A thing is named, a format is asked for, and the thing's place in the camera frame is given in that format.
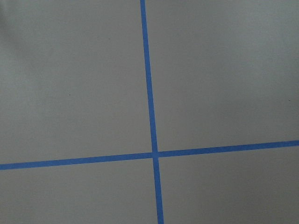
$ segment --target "blue line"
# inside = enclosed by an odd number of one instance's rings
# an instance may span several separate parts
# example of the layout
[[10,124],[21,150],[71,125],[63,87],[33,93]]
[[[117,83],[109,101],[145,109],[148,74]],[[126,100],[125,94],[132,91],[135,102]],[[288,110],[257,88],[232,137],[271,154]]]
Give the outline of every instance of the blue line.
[[182,155],[225,153],[225,152],[237,152],[237,151],[246,151],[246,150],[267,149],[267,148],[292,147],[292,146],[299,146],[299,140],[250,144],[250,145],[239,145],[239,146],[224,146],[224,147],[172,150],[172,151],[159,152],[158,156],[159,157],[170,157],[170,156],[182,156]]
[[151,72],[150,72],[150,51],[149,51],[148,29],[146,24],[145,0],[140,0],[140,10],[141,10],[141,21],[142,21],[146,87],[147,87],[148,104],[149,104],[151,149],[153,152],[152,155],[153,155],[153,168],[154,168],[154,180],[155,180],[155,192],[156,192],[157,219],[158,219],[158,224],[164,224],[153,87],[152,87]]
[[21,163],[0,164],[0,170],[36,168],[36,167],[53,167],[53,166],[64,166],[64,165],[85,164],[85,163],[95,163],[95,162],[139,160],[139,159],[149,159],[149,158],[152,158],[152,153],[108,155],[108,156],[66,159],[66,160],[38,161],[38,162],[21,162]]

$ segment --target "horizontal blue line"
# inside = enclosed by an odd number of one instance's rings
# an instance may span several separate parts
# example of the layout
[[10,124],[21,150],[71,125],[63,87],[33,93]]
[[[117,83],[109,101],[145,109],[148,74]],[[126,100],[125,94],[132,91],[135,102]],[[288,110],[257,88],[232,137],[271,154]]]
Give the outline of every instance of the horizontal blue line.
[[280,148],[299,146],[299,140],[295,141],[279,141],[270,143],[239,145],[239,146],[224,146],[224,147],[210,147],[210,148],[195,148],[158,152],[159,157],[182,156],[182,155],[196,155],[196,154],[211,154],[211,153],[225,153],[267,148]]
[[149,159],[149,158],[152,158],[152,153],[136,153],[136,154],[125,154],[125,155],[108,155],[108,156],[87,157],[87,158],[77,158],[77,159],[65,159],[65,160],[21,162],[21,163],[0,164],[0,170],[36,168],[36,167],[53,167],[53,166],[64,166],[64,165],[85,164],[85,163],[95,163],[95,162],[139,160],[139,159]]

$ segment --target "vertical blue line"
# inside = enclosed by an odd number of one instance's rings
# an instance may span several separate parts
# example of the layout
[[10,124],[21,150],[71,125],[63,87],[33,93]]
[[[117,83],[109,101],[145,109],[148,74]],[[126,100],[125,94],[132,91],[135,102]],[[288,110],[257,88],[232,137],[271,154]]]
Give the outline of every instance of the vertical blue line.
[[148,104],[149,104],[149,125],[150,125],[150,136],[151,136],[151,149],[153,153],[157,218],[158,218],[158,224],[164,224],[156,121],[155,121],[155,110],[154,110],[154,98],[153,98],[153,88],[152,88],[151,72],[150,72],[150,51],[149,51],[148,29],[146,24],[145,0],[140,0],[140,10],[141,10],[141,20],[142,20],[146,87],[147,87]]

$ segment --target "gray panel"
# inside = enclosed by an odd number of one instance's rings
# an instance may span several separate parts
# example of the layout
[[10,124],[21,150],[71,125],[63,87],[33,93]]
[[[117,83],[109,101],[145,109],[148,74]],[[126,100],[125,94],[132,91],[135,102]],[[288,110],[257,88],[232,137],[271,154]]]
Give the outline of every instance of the gray panel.
[[0,2],[0,163],[149,152],[138,0]]
[[160,151],[299,138],[299,1],[147,1]]
[[299,223],[299,147],[160,159],[165,224]]
[[0,223],[157,223],[151,160],[7,170],[0,179]]

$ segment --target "gray floor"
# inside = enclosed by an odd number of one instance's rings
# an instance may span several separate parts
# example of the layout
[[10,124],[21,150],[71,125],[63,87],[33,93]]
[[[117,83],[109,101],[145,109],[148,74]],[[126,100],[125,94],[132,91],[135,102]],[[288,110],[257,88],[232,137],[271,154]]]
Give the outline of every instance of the gray floor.
[[[299,1],[147,0],[158,150],[299,140]],[[138,0],[0,0],[0,164],[151,152]],[[165,224],[296,224],[299,147],[160,158]],[[0,223],[157,224],[151,159],[0,170]]]

